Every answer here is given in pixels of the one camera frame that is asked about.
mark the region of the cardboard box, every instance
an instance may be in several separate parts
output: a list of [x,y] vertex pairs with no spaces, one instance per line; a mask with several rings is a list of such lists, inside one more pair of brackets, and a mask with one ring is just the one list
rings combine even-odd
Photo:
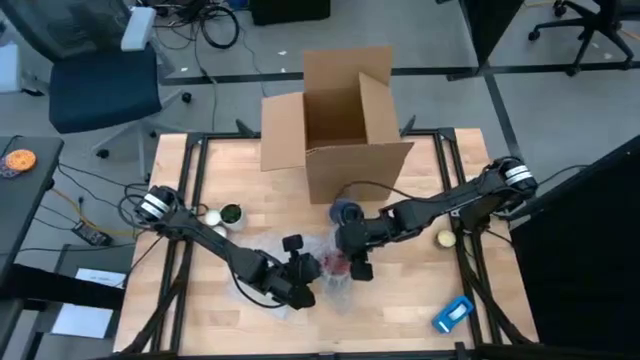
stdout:
[[[390,47],[305,52],[305,91],[262,100],[262,171],[304,166],[313,204],[356,180],[393,186],[413,143],[400,140],[390,78]],[[345,195],[389,193],[358,185]]]

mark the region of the gray floor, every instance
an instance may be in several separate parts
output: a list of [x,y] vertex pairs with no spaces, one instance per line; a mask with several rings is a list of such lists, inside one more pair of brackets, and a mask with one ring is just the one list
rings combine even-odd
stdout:
[[[247,13],[241,14],[240,19],[247,30],[246,43],[256,52],[255,61],[262,72],[300,71],[301,55],[305,49],[386,44],[394,47],[396,67],[476,64],[462,14],[455,1],[436,6],[433,1],[402,0],[394,1],[391,6],[390,2],[384,0],[336,0],[333,2],[332,17],[319,22],[254,27]],[[549,6],[523,8],[495,49],[492,64],[571,62],[579,47],[577,29],[543,31],[535,44],[526,39],[536,23],[553,19]],[[211,25],[212,31],[216,31],[220,37],[228,35],[225,32],[229,27],[225,21]],[[640,32],[640,28],[634,24],[625,24],[625,29]],[[160,36],[172,46],[179,46],[184,41],[168,31],[160,30]],[[640,51],[639,41],[629,37],[625,39],[632,48]],[[596,46],[589,48],[587,61],[622,60],[620,51],[607,39],[596,37],[595,43]],[[166,51],[178,69],[173,77],[199,76],[193,51],[191,46],[181,51]],[[286,54],[280,55],[282,51],[286,51]],[[26,66],[40,69],[40,76],[46,77],[50,64],[26,46],[23,46],[22,52]],[[201,41],[198,54],[203,66],[211,74],[255,73],[252,56],[241,44],[228,51],[218,51]],[[496,79],[523,156],[539,179],[569,165],[588,164],[640,132],[637,117],[640,104],[634,96],[640,89],[636,83],[640,81],[640,72],[637,70],[584,72],[576,78],[549,73],[498,75]],[[175,103],[160,116],[160,120],[193,130],[211,130],[213,86],[187,86],[185,89],[193,93],[193,103]],[[268,95],[300,89],[302,82],[299,81],[265,84]],[[508,153],[483,79],[450,83],[442,76],[394,77],[392,89],[398,118],[402,123],[415,114],[419,127],[481,128],[491,156]],[[260,84],[219,85],[215,97],[218,101],[216,130],[234,131],[235,119],[242,119],[259,129]],[[46,97],[0,96],[0,135],[59,136],[48,122],[47,111]],[[89,151],[93,143],[115,130],[62,136],[66,145],[61,161],[121,182],[139,181],[134,138],[123,141],[108,160],[97,159]],[[148,154],[153,156],[153,153],[154,143],[150,142]],[[122,189],[117,186],[69,172],[104,199],[115,202],[122,196]],[[562,178],[548,185],[553,186]],[[87,197],[60,174],[56,174],[56,187],[73,197]],[[87,199],[85,212],[89,218],[99,219],[104,227],[125,228],[114,209],[89,197]],[[73,216],[69,206],[52,194],[45,196],[44,203]],[[38,216],[58,225],[70,225],[45,210],[39,211]],[[117,239],[118,243],[128,241],[131,239]],[[34,223],[24,247],[60,248],[65,243],[82,244],[82,240],[69,232],[51,230]],[[51,270],[57,258],[56,253],[29,252],[21,254],[19,261]],[[33,314],[25,312],[5,359],[20,358],[33,318]],[[48,337],[42,346],[52,352],[43,350],[38,359],[57,359],[53,354],[59,354],[60,359],[97,356],[88,349],[106,349],[110,340],[98,342],[107,345],[99,347],[94,344],[95,341],[62,341]]]

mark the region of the clear plastic bag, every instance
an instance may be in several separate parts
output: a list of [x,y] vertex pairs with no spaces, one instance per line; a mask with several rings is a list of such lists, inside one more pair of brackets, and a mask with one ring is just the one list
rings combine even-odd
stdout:
[[[328,300],[337,313],[344,314],[349,311],[351,307],[351,287],[353,280],[349,273],[349,262],[344,259],[336,248],[334,234],[335,228],[331,229],[329,234],[324,237],[301,234],[304,246],[299,252],[301,254],[310,253],[320,262],[322,267],[322,276],[316,279],[314,283],[319,282],[321,284],[324,296],[316,293],[316,301],[322,301],[323,299]],[[294,234],[266,232],[249,237],[237,236],[233,242],[238,246],[263,250],[284,263],[289,261],[289,253],[285,252],[282,247],[282,238],[289,235]],[[270,297],[256,292],[242,282],[239,282],[239,285],[242,290],[254,300],[266,305],[275,304]],[[234,298],[250,303],[250,301],[238,291],[233,281],[229,281],[229,291]],[[279,319],[285,319],[291,311],[295,311],[288,306],[265,310]]]

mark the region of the blue office chair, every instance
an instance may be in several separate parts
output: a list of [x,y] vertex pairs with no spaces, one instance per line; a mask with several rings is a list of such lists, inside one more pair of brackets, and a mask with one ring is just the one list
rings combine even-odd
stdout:
[[620,64],[622,70],[628,70],[631,68],[633,61],[633,51],[624,42],[622,37],[618,35],[618,30],[622,28],[621,21],[640,20],[640,1],[638,0],[594,0],[600,6],[600,12],[597,14],[585,7],[574,3],[569,0],[556,0],[553,4],[554,13],[557,17],[562,17],[567,12],[567,7],[575,10],[581,18],[571,20],[553,21],[544,24],[538,24],[529,33],[529,40],[535,41],[540,37],[540,29],[553,28],[553,27],[567,27],[567,26],[579,26],[583,27],[584,31],[578,37],[578,40],[582,40],[582,46],[578,52],[573,65],[567,69],[567,75],[575,76],[580,72],[580,61],[584,56],[593,33],[596,31],[601,32],[604,36],[608,37],[614,44],[616,44],[620,50],[622,50],[627,59]]
[[[157,57],[164,55],[153,47],[155,11],[130,10],[121,0],[0,0],[0,8],[22,37],[53,62],[43,92],[49,95],[49,120],[58,132],[131,123],[92,151],[107,158],[114,140],[136,131],[140,173],[148,178],[145,138],[155,137],[156,129],[186,131],[152,122],[153,116],[177,98],[191,101],[182,90],[159,98]],[[166,57],[160,60],[166,76],[173,68]]]

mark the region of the orange object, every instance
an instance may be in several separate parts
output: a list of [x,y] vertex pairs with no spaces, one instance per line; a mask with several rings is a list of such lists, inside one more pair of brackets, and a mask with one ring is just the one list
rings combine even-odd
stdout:
[[29,171],[36,165],[36,154],[31,150],[15,150],[7,155],[5,163],[11,170]]

